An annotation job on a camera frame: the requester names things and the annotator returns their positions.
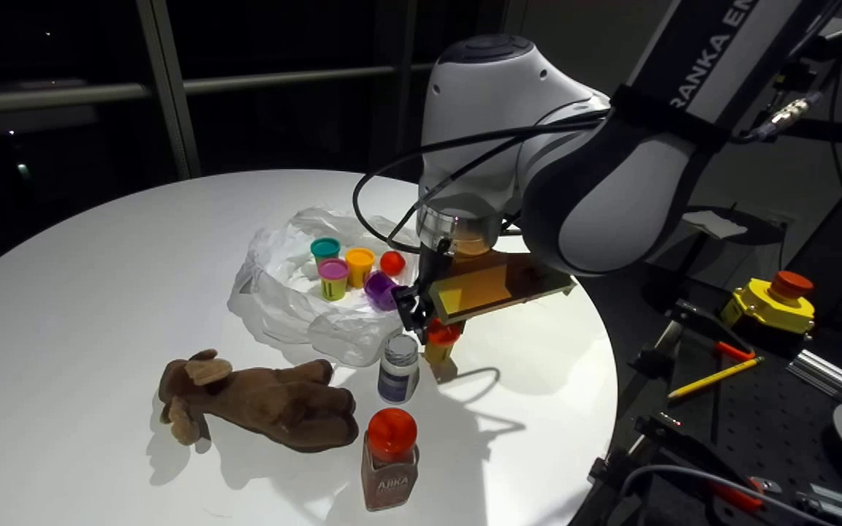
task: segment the small bottle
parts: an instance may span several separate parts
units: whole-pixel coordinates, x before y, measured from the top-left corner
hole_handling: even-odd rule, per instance
[[[381,360],[381,394],[390,402],[408,402],[415,394],[419,370],[419,341],[408,334],[392,337]]]
[[[365,509],[395,509],[412,497],[419,478],[419,423],[405,408],[381,408],[364,443]]]
[[[443,324],[431,319],[427,324],[427,344],[425,344],[425,360],[434,370],[434,379],[452,382],[457,376],[457,362],[453,362],[453,344],[463,337],[466,324]]]

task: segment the yellow cap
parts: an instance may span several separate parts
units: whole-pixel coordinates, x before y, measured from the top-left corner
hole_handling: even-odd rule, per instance
[[[351,267],[351,286],[364,288],[373,272],[376,253],[365,246],[355,246],[345,252],[345,264]]]

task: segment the yellow tool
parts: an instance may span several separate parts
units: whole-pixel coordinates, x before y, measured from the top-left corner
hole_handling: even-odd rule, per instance
[[[671,399],[680,399],[680,397],[687,397],[687,394],[702,392],[702,389],[709,389],[709,386],[716,386],[716,382],[740,375],[740,370],[754,367],[760,360],[764,360],[764,357],[744,360],[744,362],[728,366],[728,367],[722,367],[722,370],[716,370],[716,375],[709,375],[709,376],[702,376],[702,379],[684,382],[684,386],[680,386],[677,392],[671,392],[666,397],[671,397]]]

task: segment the brown cloth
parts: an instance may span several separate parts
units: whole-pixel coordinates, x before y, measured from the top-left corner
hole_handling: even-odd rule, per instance
[[[357,402],[349,389],[327,386],[330,375],[327,360],[231,370],[218,351],[200,351],[165,367],[161,420],[183,443],[212,437],[206,416],[218,416],[301,454],[343,446],[360,436]]]

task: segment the spice jar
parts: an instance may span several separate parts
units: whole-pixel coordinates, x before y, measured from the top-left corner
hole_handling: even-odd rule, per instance
[[[365,430],[364,443],[364,497],[365,509],[405,506],[419,478],[419,423],[405,408],[381,408]]]

